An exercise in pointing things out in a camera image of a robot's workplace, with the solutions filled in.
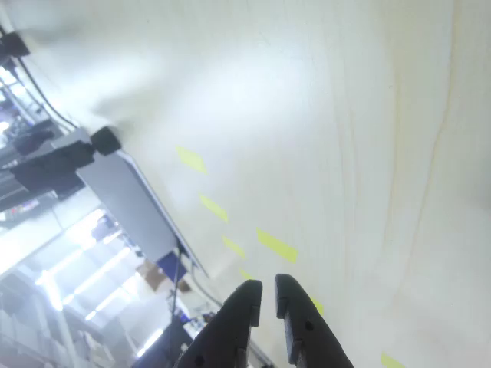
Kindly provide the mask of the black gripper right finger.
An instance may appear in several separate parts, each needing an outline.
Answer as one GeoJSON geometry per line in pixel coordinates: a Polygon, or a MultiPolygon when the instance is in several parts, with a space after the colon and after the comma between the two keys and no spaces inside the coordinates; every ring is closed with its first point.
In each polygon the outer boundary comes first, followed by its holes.
{"type": "Polygon", "coordinates": [[[296,367],[352,368],[338,339],[303,287],[289,274],[275,276],[276,316],[284,321],[288,361],[296,367]]]}

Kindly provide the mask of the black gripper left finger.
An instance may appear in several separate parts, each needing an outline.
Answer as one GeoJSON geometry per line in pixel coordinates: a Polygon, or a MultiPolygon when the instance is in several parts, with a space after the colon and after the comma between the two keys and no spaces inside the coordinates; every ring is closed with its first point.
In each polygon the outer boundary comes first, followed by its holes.
{"type": "Polygon", "coordinates": [[[248,366],[250,333],[259,325],[262,282],[244,281],[177,360],[176,367],[248,366]]]}

